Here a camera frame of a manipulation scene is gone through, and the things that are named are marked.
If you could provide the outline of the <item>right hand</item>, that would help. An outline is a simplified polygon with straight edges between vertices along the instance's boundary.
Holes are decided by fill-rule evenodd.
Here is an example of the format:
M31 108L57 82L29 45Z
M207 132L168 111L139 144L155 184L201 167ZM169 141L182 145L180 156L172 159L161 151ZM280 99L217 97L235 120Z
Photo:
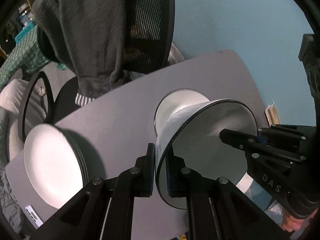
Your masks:
M296 219L295 217L290 215L286 210L284 210L281 228L287 232L297 231L301 228L303 222L303 219Z

